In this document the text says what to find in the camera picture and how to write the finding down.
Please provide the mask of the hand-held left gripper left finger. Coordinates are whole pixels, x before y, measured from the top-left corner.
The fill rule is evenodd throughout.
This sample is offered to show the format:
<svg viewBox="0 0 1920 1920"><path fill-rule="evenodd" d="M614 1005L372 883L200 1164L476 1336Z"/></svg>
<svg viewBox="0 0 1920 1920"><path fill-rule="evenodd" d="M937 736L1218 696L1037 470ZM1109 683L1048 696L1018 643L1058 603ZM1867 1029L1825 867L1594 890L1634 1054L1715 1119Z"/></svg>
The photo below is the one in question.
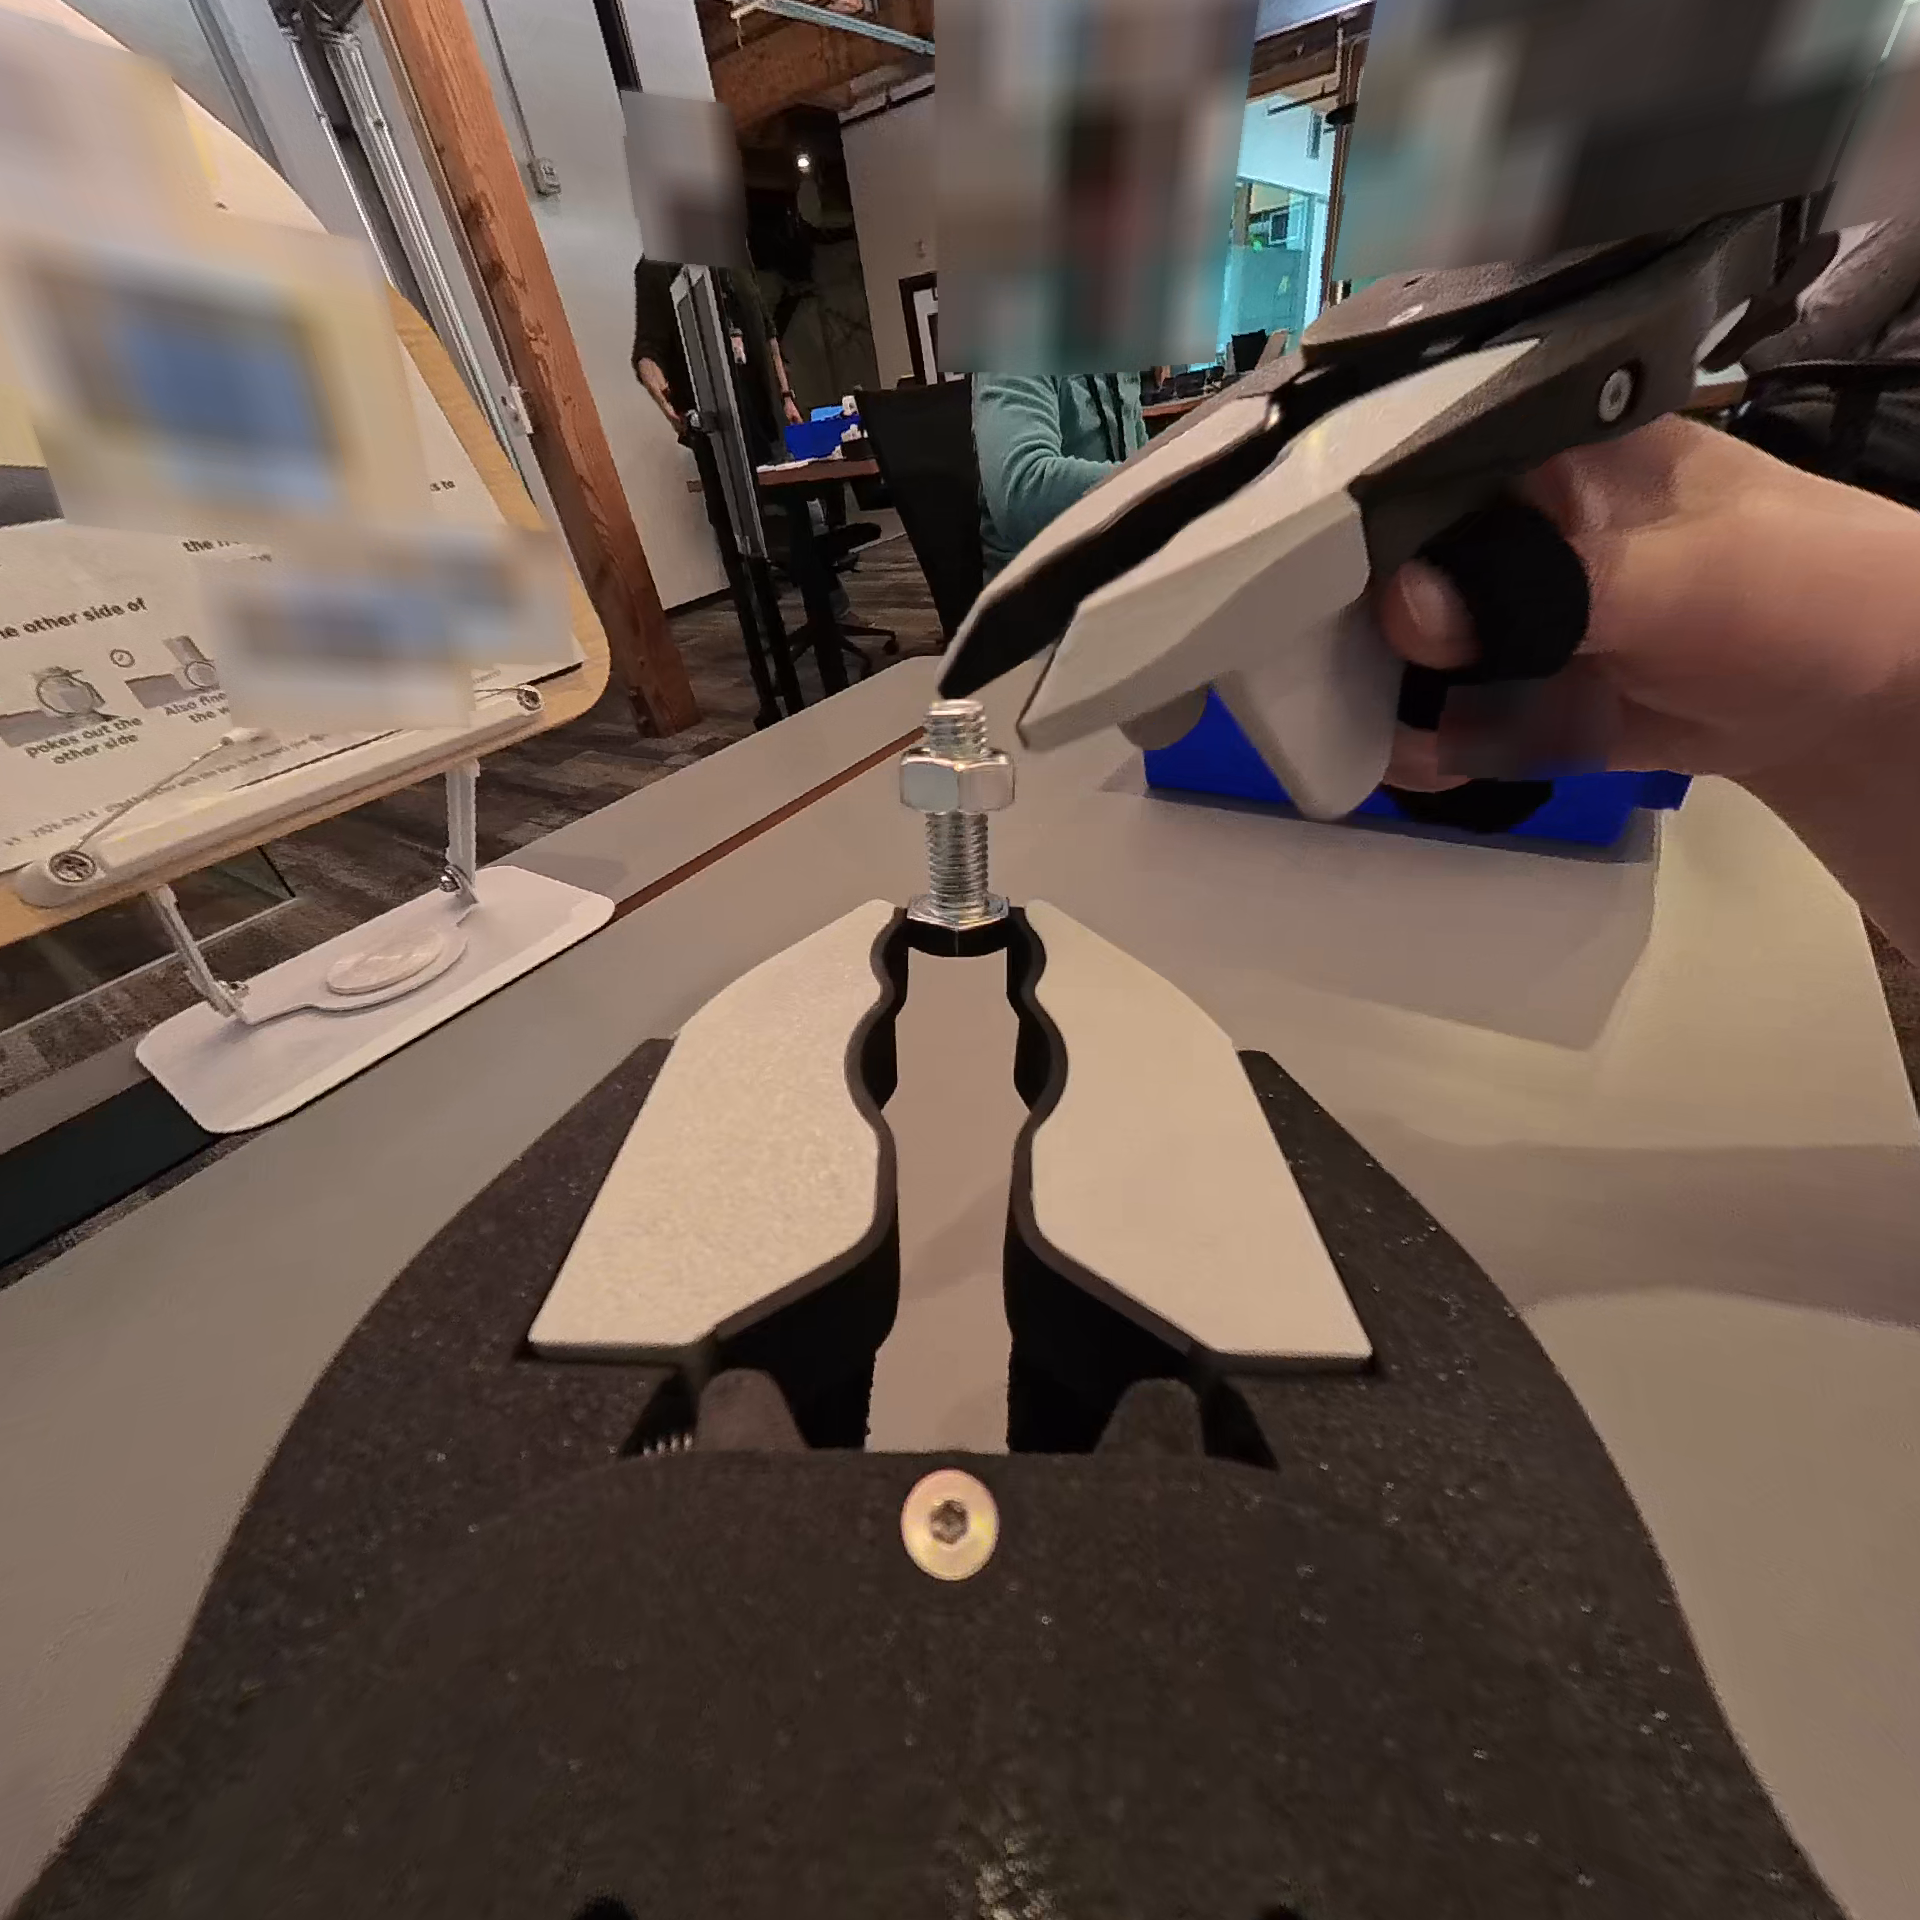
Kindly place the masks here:
<svg viewBox="0 0 1920 1920"><path fill-rule="evenodd" d="M862 903L672 1040L529 1331L542 1360L772 1379L816 1450L865 1450L901 1299L906 916Z"/></svg>

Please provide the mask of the instruction poster board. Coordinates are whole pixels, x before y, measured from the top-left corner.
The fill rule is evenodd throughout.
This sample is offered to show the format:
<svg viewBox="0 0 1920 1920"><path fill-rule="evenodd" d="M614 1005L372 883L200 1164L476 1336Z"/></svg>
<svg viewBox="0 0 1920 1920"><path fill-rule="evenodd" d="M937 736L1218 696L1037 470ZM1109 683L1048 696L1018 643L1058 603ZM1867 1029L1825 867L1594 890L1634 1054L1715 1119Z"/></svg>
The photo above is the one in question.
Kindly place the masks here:
<svg viewBox="0 0 1920 1920"><path fill-rule="evenodd" d="M4 944L578 714L608 647L372 253L4 7Z"/></svg>

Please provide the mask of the black phone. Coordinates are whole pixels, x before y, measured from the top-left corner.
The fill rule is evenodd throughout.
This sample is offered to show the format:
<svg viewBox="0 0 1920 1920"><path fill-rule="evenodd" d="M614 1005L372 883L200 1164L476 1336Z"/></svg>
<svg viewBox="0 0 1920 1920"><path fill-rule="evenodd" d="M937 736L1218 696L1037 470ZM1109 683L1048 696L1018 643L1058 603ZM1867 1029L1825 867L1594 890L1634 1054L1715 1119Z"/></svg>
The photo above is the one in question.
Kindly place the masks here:
<svg viewBox="0 0 1920 1920"><path fill-rule="evenodd" d="M218 1146L132 1043L2 1099L2 1268L56 1255L99 1215Z"/></svg>

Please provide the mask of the wooden support post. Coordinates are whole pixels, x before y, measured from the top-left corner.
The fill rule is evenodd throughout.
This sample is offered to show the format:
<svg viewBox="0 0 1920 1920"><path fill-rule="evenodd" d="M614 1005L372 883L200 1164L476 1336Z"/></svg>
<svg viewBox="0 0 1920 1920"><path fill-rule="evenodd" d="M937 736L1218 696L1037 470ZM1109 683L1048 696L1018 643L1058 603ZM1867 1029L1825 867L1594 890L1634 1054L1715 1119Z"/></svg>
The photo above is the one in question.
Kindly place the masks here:
<svg viewBox="0 0 1920 1920"><path fill-rule="evenodd" d="M560 530L648 736L701 720L466 7L372 4L533 407L533 445Z"/></svg>

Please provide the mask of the silver hex bolt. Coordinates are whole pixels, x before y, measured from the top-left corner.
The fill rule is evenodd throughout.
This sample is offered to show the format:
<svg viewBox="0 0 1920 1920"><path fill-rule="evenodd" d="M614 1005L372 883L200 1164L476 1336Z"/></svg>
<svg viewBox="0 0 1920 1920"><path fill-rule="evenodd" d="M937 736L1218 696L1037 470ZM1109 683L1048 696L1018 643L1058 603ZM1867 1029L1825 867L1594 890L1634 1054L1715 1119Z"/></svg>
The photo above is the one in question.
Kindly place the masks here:
<svg viewBox="0 0 1920 1920"><path fill-rule="evenodd" d="M958 759L1002 751L990 740L990 722L984 703L971 699L934 701L923 715L922 740L913 749L916 747L930 747L933 751L946 751ZM998 927L1009 919L1009 903L993 890L994 814L986 818L953 814L930 818L918 814L926 883L906 904L910 923L929 927L945 940L965 942Z"/></svg>

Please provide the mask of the silver hex nut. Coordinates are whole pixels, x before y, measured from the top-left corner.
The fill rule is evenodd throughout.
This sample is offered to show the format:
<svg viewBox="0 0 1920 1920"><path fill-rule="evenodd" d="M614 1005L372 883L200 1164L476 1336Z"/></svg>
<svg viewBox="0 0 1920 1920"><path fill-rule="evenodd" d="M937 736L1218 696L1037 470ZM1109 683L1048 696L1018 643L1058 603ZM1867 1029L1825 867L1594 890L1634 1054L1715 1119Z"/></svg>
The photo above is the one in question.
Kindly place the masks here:
<svg viewBox="0 0 1920 1920"><path fill-rule="evenodd" d="M898 762L898 797L923 816L986 818L1018 797L1018 765L1005 751L958 759L930 747L906 751Z"/></svg>

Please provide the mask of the person's right hand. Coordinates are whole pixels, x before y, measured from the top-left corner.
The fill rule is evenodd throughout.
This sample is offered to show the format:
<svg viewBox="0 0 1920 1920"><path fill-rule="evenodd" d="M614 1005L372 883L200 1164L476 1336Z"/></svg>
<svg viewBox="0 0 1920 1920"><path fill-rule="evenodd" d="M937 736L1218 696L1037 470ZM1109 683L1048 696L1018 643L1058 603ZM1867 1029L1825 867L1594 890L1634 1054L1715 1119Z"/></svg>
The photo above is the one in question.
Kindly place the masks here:
<svg viewBox="0 0 1920 1920"><path fill-rule="evenodd" d="M1918 517L1669 415L1520 483L1592 615L1537 703L1398 726L1386 779L1673 772L1740 783L1918 955Z"/></svg>

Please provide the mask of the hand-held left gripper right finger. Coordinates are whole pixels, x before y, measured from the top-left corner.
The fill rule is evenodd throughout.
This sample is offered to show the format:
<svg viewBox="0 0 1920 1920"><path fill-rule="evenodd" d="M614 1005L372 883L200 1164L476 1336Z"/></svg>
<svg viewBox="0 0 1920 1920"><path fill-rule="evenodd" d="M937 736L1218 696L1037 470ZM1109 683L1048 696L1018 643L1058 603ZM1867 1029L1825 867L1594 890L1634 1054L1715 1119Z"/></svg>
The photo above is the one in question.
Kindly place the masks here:
<svg viewBox="0 0 1920 1920"><path fill-rule="evenodd" d="M1053 903L1016 912L1016 1141L1002 1251L1011 1451L1091 1451L1174 1383L1214 1451L1265 1451L1248 1383L1377 1349L1230 1035Z"/></svg>

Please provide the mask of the metal frame stand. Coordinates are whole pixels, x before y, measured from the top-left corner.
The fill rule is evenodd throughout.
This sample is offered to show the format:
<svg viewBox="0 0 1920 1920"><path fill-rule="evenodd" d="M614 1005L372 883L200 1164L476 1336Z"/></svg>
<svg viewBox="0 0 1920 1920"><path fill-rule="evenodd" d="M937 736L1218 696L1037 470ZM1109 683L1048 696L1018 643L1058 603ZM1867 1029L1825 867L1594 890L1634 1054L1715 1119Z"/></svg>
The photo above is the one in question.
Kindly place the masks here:
<svg viewBox="0 0 1920 1920"><path fill-rule="evenodd" d="M756 467L738 407L736 363L709 267L680 267L672 284L674 316L689 362L689 437L714 468L718 506L716 542L723 548L740 631L748 643L758 722L772 722L805 707L800 675L786 644L777 587L758 515Z"/></svg>

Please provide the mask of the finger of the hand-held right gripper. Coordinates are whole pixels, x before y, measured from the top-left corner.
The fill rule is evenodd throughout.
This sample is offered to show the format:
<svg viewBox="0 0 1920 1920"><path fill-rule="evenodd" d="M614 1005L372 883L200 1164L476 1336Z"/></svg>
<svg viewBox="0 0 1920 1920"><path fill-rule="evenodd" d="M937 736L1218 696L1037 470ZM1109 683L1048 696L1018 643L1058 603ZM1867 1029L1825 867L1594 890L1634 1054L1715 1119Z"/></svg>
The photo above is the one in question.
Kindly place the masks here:
<svg viewBox="0 0 1920 1920"><path fill-rule="evenodd" d="M1115 467L986 584L942 661L940 696L976 696L1051 650L1035 714L1149 714L1200 690L1200 587L1169 544L1248 490L1312 415L1308 376L1248 376Z"/></svg>
<svg viewBox="0 0 1920 1920"><path fill-rule="evenodd" d="M1450 357L1312 422L1081 603L1019 715L1022 743L1053 751L1214 687L1261 755L1389 755L1398 669L1350 612L1500 490L1493 456L1454 444L1541 349L1520 338Z"/></svg>

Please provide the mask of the black office chair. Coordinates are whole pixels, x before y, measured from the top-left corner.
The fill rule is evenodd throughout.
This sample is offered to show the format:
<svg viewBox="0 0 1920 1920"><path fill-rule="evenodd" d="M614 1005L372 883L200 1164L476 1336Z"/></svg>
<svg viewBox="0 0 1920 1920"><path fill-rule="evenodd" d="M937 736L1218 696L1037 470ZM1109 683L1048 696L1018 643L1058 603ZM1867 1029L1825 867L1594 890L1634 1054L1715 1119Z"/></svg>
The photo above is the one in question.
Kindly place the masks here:
<svg viewBox="0 0 1920 1920"><path fill-rule="evenodd" d="M952 640L986 584L973 376L854 396L862 435Z"/></svg>
<svg viewBox="0 0 1920 1920"><path fill-rule="evenodd" d="M1918 507L1918 362L1808 358L1755 371L1731 435L1806 474Z"/></svg>

